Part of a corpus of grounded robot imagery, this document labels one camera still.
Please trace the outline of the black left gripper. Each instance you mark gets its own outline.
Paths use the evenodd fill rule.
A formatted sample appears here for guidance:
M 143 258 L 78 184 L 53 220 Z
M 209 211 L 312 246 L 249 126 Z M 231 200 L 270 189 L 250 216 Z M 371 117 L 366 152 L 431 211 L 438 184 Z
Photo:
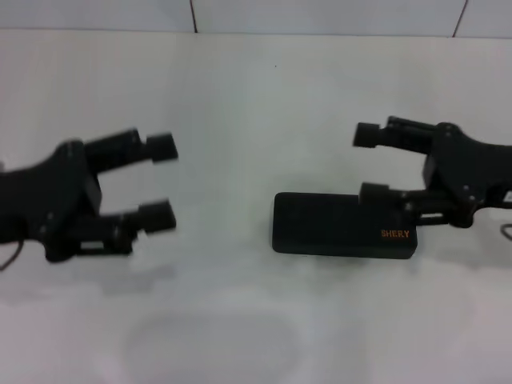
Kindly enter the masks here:
M 83 216 L 97 215 L 102 200 L 93 172 L 177 159 L 171 133 L 143 141 L 130 129 L 86 144 L 64 142 L 35 166 L 1 173 L 1 243 L 40 242 L 48 262 L 72 255 L 129 255 L 139 233 L 176 228 L 172 207 L 162 201 L 120 214 Z

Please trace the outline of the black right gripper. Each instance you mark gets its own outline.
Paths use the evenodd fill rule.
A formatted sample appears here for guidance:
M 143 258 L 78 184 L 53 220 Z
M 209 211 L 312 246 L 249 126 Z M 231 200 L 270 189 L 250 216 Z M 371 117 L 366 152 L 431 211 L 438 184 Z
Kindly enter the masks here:
M 353 146 L 427 154 L 425 184 L 439 190 L 392 190 L 365 182 L 358 194 L 360 204 L 399 211 L 416 226 L 468 228 L 478 210 L 511 208 L 510 145 L 477 141 L 451 123 L 434 126 L 390 116 L 384 127 L 357 124 Z

